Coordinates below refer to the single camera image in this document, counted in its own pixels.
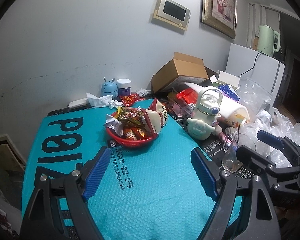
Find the white refrigerator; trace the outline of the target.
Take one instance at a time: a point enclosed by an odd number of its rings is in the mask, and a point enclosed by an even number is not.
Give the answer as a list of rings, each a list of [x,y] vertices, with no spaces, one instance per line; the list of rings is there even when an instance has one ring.
[[[250,78],[277,97],[285,65],[253,49],[231,44],[225,71],[241,79]]]

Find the wall intercom panel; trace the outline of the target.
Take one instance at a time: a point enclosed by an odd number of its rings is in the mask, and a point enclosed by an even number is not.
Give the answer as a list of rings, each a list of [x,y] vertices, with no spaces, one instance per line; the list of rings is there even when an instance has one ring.
[[[153,18],[183,31],[187,30],[191,11],[173,0],[157,0]]]

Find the red snack packet by jar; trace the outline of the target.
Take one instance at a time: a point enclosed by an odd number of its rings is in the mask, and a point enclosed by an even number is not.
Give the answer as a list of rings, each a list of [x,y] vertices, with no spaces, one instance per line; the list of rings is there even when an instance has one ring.
[[[138,100],[138,94],[131,94],[131,95],[121,95],[119,96],[121,102],[124,106],[130,107],[134,105],[134,103]]]

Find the white red snack bag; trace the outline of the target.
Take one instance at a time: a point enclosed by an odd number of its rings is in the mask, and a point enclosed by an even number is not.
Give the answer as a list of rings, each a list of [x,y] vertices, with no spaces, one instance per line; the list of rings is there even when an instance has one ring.
[[[151,138],[156,138],[167,124],[168,112],[166,107],[155,98],[147,109],[142,108],[141,111],[145,130]]]

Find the orange red snack packet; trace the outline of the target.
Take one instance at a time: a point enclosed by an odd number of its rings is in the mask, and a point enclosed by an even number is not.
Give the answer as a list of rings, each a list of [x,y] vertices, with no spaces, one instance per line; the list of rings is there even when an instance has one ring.
[[[146,140],[149,138],[146,130],[139,127],[125,127],[123,129],[123,134],[127,140],[132,141]]]

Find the white torn wrapper packet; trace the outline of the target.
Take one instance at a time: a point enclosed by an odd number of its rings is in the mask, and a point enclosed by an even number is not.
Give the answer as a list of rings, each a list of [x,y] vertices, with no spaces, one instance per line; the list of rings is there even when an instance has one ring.
[[[104,126],[112,129],[117,136],[123,136],[124,125],[113,116],[106,114],[106,122],[104,123]]]

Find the brown cardboard box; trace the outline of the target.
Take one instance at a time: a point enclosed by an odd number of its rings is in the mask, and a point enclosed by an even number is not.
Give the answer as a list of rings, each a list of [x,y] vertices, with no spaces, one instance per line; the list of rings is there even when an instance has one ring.
[[[175,52],[173,59],[153,75],[151,89],[154,94],[167,92],[172,88],[182,86],[185,82],[200,85],[208,79],[203,59]]]

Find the red plastic basket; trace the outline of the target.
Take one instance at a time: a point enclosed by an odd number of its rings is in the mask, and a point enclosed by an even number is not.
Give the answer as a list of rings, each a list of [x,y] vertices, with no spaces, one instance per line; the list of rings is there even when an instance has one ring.
[[[106,132],[120,145],[137,148],[154,141],[162,129],[158,112],[144,108],[122,107],[107,115]]]

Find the teal bubble mat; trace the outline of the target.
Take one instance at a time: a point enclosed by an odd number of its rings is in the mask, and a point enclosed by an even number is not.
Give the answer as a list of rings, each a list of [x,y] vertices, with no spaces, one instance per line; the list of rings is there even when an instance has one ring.
[[[213,210],[191,164],[197,144],[168,118],[157,139],[144,147],[114,147],[104,126],[108,108],[47,116],[26,164],[22,209],[42,174],[58,176],[111,148],[109,166],[88,201],[105,239],[196,239]]]

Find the white cartoon dog bottle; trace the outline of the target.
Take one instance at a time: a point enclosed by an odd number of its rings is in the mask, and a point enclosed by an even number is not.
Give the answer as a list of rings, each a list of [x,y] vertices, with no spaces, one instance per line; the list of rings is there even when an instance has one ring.
[[[207,139],[216,130],[223,94],[216,88],[202,89],[196,106],[187,119],[187,131],[197,140]]]

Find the gold cereal snack bag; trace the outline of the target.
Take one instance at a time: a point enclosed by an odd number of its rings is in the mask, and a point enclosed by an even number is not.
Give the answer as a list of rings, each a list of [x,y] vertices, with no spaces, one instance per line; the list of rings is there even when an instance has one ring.
[[[127,127],[145,127],[144,113],[139,108],[122,106],[117,110],[114,118]]]

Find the crumpled white tissue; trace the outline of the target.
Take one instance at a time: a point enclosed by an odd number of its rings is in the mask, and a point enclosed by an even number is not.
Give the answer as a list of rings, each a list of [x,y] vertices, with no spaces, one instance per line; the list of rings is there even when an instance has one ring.
[[[119,102],[117,100],[113,99],[112,95],[106,95],[102,97],[97,97],[94,96],[93,94],[86,93],[87,99],[91,107],[94,108],[103,108],[103,107],[109,107],[110,109],[116,108],[118,109],[119,107],[123,106],[122,102]]]

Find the clear plastic bags pile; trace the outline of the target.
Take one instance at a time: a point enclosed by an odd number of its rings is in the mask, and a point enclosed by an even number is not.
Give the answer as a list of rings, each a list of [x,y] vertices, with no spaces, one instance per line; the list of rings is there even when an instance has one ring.
[[[258,140],[257,133],[264,130],[277,137],[288,137],[300,146],[300,123],[292,124],[277,108],[271,107],[273,96],[248,77],[240,79],[236,93],[239,103],[247,108],[250,116],[250,120],[240,126],[240,132],[252,139],[256,152],[276,167],[291,167],[292,163],[283,153]]]

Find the red gift packet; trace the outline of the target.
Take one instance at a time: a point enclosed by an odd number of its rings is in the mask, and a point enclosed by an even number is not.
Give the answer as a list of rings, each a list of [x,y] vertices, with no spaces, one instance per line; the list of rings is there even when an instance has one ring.
[[[198,93],[192,88],[187,88],[176,94],[177,99],[183,99],[187,104],[194,103],[196,104],[198,99]]]

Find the clear glass cup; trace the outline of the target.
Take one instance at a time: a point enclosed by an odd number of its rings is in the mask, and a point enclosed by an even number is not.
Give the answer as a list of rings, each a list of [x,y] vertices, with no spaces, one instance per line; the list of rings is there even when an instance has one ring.
[[[223,144],[225,155],[222,159],[222,167],[231,173],[237,172],[243,165],[236,157],[237,149],[240,146],[247,146],[251,150],[256,150],[254,141],[245,134],[229,134],[225,137]]]

